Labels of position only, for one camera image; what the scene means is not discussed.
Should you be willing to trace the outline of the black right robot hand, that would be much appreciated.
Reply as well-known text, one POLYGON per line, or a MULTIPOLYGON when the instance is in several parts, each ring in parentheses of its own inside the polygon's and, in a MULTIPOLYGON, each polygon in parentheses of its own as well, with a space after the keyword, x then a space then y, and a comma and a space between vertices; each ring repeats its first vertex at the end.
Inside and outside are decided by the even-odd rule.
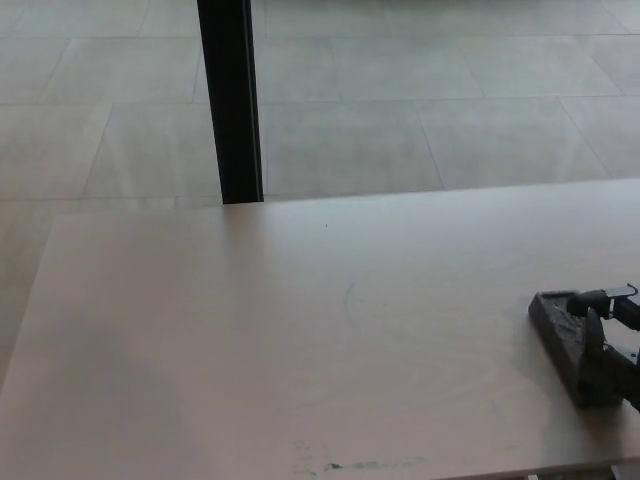
POLYGON ((616 346, 606 338, 603 322, 616 320, 639 330, 639 289, 631 284, 578 292, 566 304, 582 326, 577 393, 587 407, 627 401, 639 408, 639 350, 616 346))

